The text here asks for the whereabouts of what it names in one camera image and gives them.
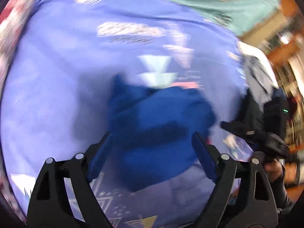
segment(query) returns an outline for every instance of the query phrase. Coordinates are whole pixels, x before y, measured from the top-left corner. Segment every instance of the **human hand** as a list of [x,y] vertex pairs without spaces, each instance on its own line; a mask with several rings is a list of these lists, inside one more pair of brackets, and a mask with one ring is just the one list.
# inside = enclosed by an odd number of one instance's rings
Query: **human hand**
[[265,172],[268,173],[269,182],[272,183],[277,180],[283,173],[282,165],[274,159],[272,162],[264,165]]

